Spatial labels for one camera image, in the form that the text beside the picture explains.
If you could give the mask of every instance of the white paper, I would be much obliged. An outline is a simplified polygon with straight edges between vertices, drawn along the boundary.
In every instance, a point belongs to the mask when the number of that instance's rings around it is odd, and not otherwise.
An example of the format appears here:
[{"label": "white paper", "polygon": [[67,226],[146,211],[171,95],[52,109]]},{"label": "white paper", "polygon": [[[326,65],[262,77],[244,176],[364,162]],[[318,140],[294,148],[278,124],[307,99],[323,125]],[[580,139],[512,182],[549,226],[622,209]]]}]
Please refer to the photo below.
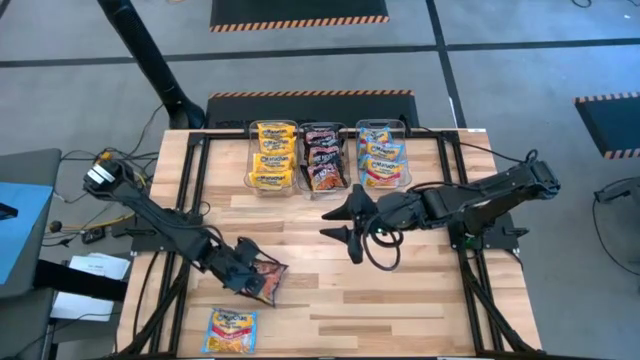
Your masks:
[{"label": "white paper", "polygon": [[[92,253],[89,256],[74,256],[69,267],[93,275],[106,276],[122,280],[129,268],[129,261],[109,255]],[[85,314],[107,314],[102,316],[88,315],[82,320],[109,321],[113,311],[113,301],[94,299],[69,293],[59,293],[53,304],[51,317],[58,319],[77,319]]]}]

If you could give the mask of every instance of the black floor mat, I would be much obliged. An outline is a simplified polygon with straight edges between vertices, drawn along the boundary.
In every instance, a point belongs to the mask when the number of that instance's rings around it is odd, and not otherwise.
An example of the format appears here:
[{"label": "black floor mat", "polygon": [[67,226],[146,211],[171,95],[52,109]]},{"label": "black floor mat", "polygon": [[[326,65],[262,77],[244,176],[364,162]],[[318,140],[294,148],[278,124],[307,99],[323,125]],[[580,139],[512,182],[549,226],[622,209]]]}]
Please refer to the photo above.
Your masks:
[{"label": "black floor mat", "polygon": [[340,122],[405,119],[419,126],[412,90],[334,90],[215,93],[207,105],[210,129],[248,129],[255,120]]},{"label": "black floor mat", "polygon": [[214,32],[382,23],[385,0],[213,0]]},{"label": "black floor mat", "polygon": [[637,92],[574,99],[602,156],[621,159],[640,156],[640,95]]}]

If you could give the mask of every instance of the yellow snack bag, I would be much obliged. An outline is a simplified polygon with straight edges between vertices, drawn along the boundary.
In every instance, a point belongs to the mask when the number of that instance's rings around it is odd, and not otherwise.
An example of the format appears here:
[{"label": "yellow snack bag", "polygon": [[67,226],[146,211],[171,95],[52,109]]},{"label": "yellow snack bag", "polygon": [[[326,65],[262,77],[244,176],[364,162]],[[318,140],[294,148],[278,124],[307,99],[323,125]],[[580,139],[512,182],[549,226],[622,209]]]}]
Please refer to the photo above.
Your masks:
[{"label": "yellow snack bag", "polygon": [[376,142],[367,143],[367,154],[380,159],[397,161],[403,151],[404,145],[401,144],[381,144]]},{"label": "yellow snack bag", "polygon": [[249,181],[251,186],[263,190],[280,190],[283,187],[291,186],[293,171],[287,170],[274,173],[249,173]]},{"label": "yellow snack bag", "polygon": [[398,187],[404,171],[404,162],[377,160],[370,155],[364,159],[365,171],[360,182],[367,187]]},{"label": "yellow snack bag", "polygon": [[293,137],[296,127],[285,123],[260,123],[258,124],[258,136],[263,138],[278,139],[282,137]]},{"label": "yellow snack bag", "polygon": [[260,138],[260,151],[264,155],[286,155],[293,152],[296,138]]},{"label": "yellow snack bag", "polygon": [[255,312],[213,309],[202,352],[252,354],[256,346],[256,320]]},{"label": "yellow snack bag", "polygon": [[253,172],[281,172],[293,168],[293,153],[287,155],[253,154]]}]

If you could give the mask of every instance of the blue object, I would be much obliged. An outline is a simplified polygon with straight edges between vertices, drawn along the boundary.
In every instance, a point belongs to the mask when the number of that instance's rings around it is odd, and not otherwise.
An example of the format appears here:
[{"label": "blue object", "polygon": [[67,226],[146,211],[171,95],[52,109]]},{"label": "blue object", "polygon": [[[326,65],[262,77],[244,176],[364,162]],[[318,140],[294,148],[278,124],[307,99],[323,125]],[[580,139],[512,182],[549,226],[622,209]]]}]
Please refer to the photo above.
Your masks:
[{"label": "blue object", "polygon": [[0,182],[0,203],[18,209],[17,217],[0,221],[0,284],[7,281],[52,190],[51,186]]}]

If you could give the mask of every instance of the dark snack bag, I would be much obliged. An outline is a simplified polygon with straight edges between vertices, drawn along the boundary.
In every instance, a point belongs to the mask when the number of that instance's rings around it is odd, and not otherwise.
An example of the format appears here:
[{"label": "dark snack bag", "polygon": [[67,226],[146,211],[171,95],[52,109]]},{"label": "dark snack bag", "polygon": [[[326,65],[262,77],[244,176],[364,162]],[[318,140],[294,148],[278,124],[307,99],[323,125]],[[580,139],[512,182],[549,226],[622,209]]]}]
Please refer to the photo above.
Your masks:
[{"label": "dark snack bag", "polygon": [[[264,275],[266,282],[260,290],[260,294],[255,297],[255,299],[262,301],[267,305],[271,305],[273,307],[276,306],[276,290],[278,290],[278,286],[280,285],[280,279],[282,278],[282,274],[284,274],[285,270],[287,270],[287,265],[280,264],[275,261],[267,261],[267,260],[253,260],[253,267],[256,269],[258,274]],[[249,297],[249,293],[244,290],[240,291],[241,295],[246,295]]]},{"label": "dark snack bag", "polygon": [[345,188],[347,186],[347,181],[336,164],[329,163],[308,167],[302,165],[301,168],[309,188],[313,191]]},{"label": "dark snack bag", "polygon": [[340,148],[337,146],[310,148],[306,160],[309,166],[335,163],[338,164],[339,167],[342,167]]},{"label": "dark snack bag", "polygon": [[344,139],[340,138],[340,124],[314,125],[303,130],[304,158],[308,160],[309,152],[314,147],[333,147],[342,149]]}]

